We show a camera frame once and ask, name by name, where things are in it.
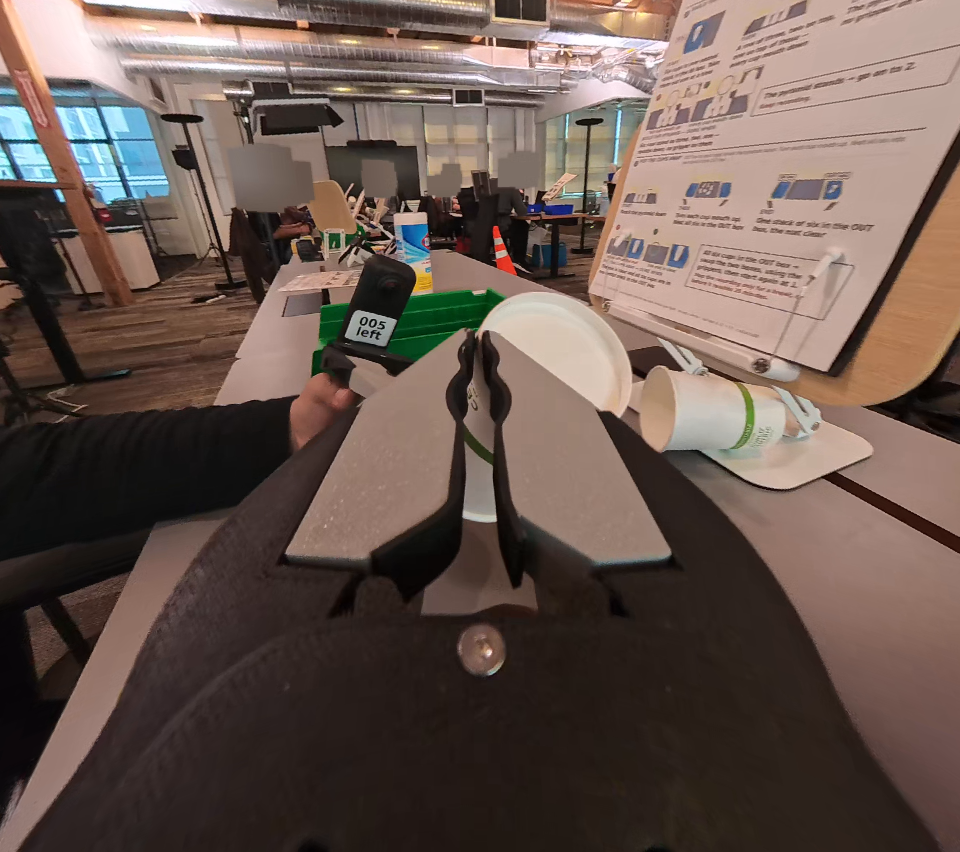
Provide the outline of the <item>person's left hand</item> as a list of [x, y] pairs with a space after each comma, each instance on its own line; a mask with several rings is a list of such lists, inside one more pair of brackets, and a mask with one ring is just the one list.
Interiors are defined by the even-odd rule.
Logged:
[[313, 376], [290, 406], [289, 436], [295, 453], [323, 433], [359, 397], [330, 374]]

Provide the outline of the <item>wooden support post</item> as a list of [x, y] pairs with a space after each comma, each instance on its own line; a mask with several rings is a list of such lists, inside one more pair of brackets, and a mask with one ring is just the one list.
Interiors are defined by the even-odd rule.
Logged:
[[14, 0], [1, 0], [1, 54], [39, 145], [65, 197], [66, 208], [110, 306], [130, 306], [134, 295], [102, 223], [93, 211], [40, 62]]

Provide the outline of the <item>white paper cup green band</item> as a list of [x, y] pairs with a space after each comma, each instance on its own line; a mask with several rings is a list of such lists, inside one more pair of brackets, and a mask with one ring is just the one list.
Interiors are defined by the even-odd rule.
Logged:
[[[628, 408], [633, 372], [626, 349], [608, 324], [585, 304], [548, 292], [523, 293], [494, 307], [476, 331], [495, 332], [597, 409], [621, 416]], [[494, 423], [480, 349], [467, 389], [463, 420], [466, 479], [463, 517], [497, 520], [493, 485]]]
[[638, 399], [640, 434], [653, 450], [759, 452], [802, 435], [773, 388], [714, 374], [654, 367]]

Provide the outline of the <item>black studio light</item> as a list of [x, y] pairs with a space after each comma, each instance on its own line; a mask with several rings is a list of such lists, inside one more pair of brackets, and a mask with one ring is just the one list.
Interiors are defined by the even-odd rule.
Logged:
[[259, 134], [264, 137], [308, 135], [344, 124], [330, 103], [319, 100], [294, 104], [258, 103], [251, 114], [257, 120]]

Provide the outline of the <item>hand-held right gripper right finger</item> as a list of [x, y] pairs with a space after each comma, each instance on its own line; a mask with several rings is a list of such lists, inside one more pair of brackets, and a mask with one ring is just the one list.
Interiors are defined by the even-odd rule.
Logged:
[[492, 487], [510, 582], [664, 566], [665, 535], [587, 399], [498, 332], [480, 339]]

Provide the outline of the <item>person's left forearm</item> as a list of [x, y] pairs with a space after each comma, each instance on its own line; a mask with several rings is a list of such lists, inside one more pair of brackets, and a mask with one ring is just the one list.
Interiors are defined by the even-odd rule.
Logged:
[[293, 402], [3, 428], [1, 559], [236, 505], [290, 457]]

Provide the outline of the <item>disinfectant wipes canister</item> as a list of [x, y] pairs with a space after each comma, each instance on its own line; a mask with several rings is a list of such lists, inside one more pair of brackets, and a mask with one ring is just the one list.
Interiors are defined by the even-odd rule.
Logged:
[[428, 213], [425, 210], [397, 213], [393, 217], [393, 233], [398, 259], [414, 270], [414, 294], [431, 293], [434, 286]]

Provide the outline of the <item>green plastic bin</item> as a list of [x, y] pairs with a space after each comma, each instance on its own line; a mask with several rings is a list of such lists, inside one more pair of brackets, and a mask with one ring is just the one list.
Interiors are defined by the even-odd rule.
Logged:
[[416, 361], [454, 332], [478, 330], [505, 298], [493, 289], [414, 295], [398, 321], [387, 352]]

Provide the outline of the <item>black floor lamp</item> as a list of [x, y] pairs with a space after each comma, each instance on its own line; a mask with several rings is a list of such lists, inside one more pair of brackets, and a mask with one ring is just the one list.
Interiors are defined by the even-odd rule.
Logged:
[[191, 129], [194, 126], [202, 124], [204, 120], [198, 114], [178, 113], [162, 114], [160, 118], [170, 125], [178, 126], [183, 133], [184, 145], [178, 145], [173, 149], [173, 157], [178, 167], [192, 174], [194, 182], [198, 187], [199, 200], [205, 213], [205, 223], [208, 226], [211, 251], [216, 253], [224, 274], [223, 281], [215, 283], [214, 287], [221, 293], [243, 289], [247, 286], [247, 283], [245, 280], [234, 278], [210, 202], [210, 194], [203, 177], [197, 152], [194, 147], [194, 141], [191, 136]]
[[589, 217], [589, 196], [590, 196], [590, 173], [592, 157], [592, 141], [594, 128], [602, 125], [604, 119], [598, 115], [589, 115], [576, 121], [576, 125], [584, 129], [585, 141], [583, 150], [583, 170], [582, 170], [582, 202], [580, 210], [580, 235], [579, 244], [571, 250], [572, 254], [584, 257], [590, 253], [586, 246], [587, 219]]

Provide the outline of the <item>plain wooden board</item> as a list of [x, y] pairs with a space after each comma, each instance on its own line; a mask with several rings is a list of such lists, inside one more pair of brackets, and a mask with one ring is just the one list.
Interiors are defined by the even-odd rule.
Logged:
[[315, 233], [322, 236], [330, 230], [342, 230], [351, 241], [357, 233], [357, 222], [349, 208], [342, 187], [334, 181], [313, 183], [314, 197], [308, 204]]

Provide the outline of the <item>silver ventilation duct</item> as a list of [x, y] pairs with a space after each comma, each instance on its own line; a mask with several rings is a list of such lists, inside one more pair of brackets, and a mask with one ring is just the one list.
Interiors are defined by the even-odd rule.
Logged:
[[[662, 15], [554, 0], [78, 0], [130, 74], [408, 82], [557, 92], [582, 78], [646, 90]], [[107, 19], [104, 13], [117, 14]]]

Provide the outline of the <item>printed paper sheet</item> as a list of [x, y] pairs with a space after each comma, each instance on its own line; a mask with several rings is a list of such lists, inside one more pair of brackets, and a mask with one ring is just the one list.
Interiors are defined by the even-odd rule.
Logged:
[[353, 288], [362, 275], [361, 269], [318, 271], [296, 276], [280, 288], [284, 295], [317, 293], [324, 290]]

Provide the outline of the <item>white sheet holder bar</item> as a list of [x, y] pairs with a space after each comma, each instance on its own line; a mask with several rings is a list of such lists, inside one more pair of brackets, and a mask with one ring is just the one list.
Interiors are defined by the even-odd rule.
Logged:
[[698, 355], [711, 368], [723, 365], [784, 384], [796, 381], [801, 374], [799, 365], [775, 355], [765, 354], [708, 333], [682, 329], [674, 323], [654, 317], [643, 310], [618, 304], [612, 299], [600, 298], [599, 302], [610, 317]]

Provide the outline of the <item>white hand tool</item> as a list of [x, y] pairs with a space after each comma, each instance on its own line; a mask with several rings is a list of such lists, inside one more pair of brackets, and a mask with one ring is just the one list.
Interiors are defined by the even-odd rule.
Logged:
[[359, 222], [356, 233], [337, 259], [337, 264], [344, 268], [361, 267], [374, 256], [388, 256], [394, 253], [397, 247], [397, 240], [392, 233], [372, 223]]

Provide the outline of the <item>brown jacket on rack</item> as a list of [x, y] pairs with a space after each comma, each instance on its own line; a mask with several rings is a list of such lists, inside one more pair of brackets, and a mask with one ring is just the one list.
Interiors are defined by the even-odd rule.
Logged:
[[229, 222], [229, 248], [227, 253], [233, 258], [239, 258], [243, 266], [246, 285], [259, 305], [265, 296], [265, 270], [267, 260], [265, 250], [248, 220], [244, 210], [237, 207], [231, 209]]

